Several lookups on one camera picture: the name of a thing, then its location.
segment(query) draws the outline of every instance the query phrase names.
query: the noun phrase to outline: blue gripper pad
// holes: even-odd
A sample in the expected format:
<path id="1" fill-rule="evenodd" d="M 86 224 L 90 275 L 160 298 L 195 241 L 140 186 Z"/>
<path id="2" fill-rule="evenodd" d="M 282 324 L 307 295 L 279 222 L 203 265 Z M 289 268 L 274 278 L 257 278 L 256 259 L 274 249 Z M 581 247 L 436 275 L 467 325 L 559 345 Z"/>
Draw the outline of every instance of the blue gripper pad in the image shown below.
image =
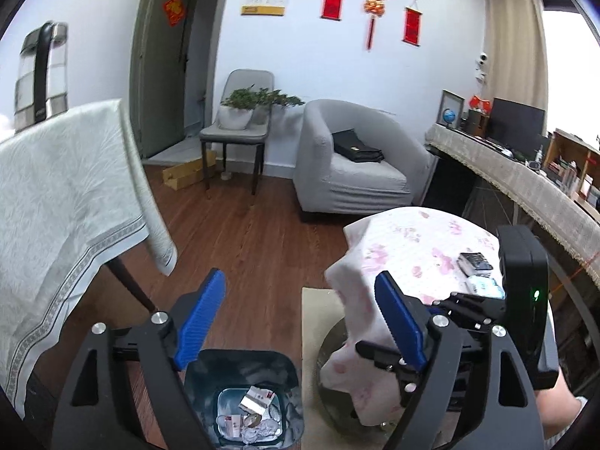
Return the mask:
<path id="1" fill-rule="evenodd" d="M 375 279 L 375 301 L 404 360 L 421 372 L 427 365 L 427 309 L 419 299 L 405 296 L 388 271 Z"/>
<path id="2" fill-rule="evenodd" d="M 185 295 L 197 295 L 198 299 L 185 321 L 183 321 L 181 326 L 177 327 L 177 352 L 173 357 L 173 362 L 175 362 L 179 370 L 183 370 L 190 362 L 198 358 L 208 330 L 211 328 L 217 311 L 225 298 L 224 273 L 216 268 L 212 269 L 198 292 L 199 295 L 198 293 Z M 177 306 L 178 304 L 180 304 L 179 300 L 171 310 L 171 313 L 180 307 Z"/>

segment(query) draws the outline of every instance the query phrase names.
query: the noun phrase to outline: curtain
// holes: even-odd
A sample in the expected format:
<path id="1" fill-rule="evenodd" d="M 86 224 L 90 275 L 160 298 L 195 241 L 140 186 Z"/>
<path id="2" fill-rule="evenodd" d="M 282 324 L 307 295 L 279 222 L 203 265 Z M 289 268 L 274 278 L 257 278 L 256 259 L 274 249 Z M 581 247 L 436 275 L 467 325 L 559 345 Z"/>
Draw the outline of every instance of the curtain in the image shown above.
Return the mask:
<path id="1" fill-rule="evenodd" d="M 486 0 L 486 7 L 489 64 L 484 98 L 502 98 L 548 110 L 542 0 Z"/>

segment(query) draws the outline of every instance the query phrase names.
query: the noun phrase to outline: silver bolt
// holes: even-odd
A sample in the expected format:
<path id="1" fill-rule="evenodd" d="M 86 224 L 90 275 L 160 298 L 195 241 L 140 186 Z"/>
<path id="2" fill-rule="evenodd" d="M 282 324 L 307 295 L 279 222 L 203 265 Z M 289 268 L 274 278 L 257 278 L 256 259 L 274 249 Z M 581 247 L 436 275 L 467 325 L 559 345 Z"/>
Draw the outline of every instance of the silver bolt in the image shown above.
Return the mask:
<path id="1" fill-rule="evenodd" d="M 450 322 L 445 316 L 442 316 L 441 314 L 436 314 L 433 317 L 433 324 L 439 326 L 440 328 L 443 328 L 444 326 L 448 326 Z"/>
<path id="2" fill-rule="evenodd" d="M 500 326 L 499 324 L 495 324 L 491 328 L 491 332 L 494 333 L 494 335 L 499 336 L 500 338 L 502 338 L 503 336 L 506 336 L 506 328 L 504 328 L 503 326 Z"/>
<path id="3" fill-rule="evenodd" d="M 169 315 L 166 314 L 164 311 L 158 311 L 152 315 L 150 320 L 154 324 L 163 324 L 166 323 L 167 320 L 169 320 Z"/>
<path id="4" fill-rule="evenodd" d="M 106 332 L 106 325 L 104 323 L 94 323 L 94 326 L 92 326 L 92 333 L 94 335 L 101 335 L 104 332 Z"/>

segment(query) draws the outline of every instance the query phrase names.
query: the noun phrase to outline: seat cushion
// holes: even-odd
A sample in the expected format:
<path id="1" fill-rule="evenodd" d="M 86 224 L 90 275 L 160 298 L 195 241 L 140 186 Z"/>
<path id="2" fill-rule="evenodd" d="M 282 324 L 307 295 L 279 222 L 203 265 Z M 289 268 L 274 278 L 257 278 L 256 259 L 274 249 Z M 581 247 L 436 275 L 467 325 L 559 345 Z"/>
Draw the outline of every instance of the seat cushion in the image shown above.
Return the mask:
<path id="1" fill-rule="evenodd" d="M 261 144 L 269 134 L 265 124 L 250 123 L 244 130 L 228 130 L 216 123 L 200 130 L 200 139 L 206 142 L 227 142 L 231 144 Z"/>
<path id="2" fill-rule="evenodd" d="M 331 157 L 329 182 L 348 189 L 410 193 L 404 174 L 385 160 L 358 163 L 337 153 Z"/>

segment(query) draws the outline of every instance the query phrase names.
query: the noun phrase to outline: black monitor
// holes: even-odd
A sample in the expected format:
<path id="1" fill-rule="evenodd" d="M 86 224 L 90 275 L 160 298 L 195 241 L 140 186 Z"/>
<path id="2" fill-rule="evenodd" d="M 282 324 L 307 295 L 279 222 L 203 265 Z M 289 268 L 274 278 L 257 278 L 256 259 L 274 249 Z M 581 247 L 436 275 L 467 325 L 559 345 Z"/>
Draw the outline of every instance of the black monitor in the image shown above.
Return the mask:
<path id="1" fill-rule="evenodd" d="M 542 144 L 545 115 L 543 109 L 495 98 L 487 138 L 532 160 Z"/>

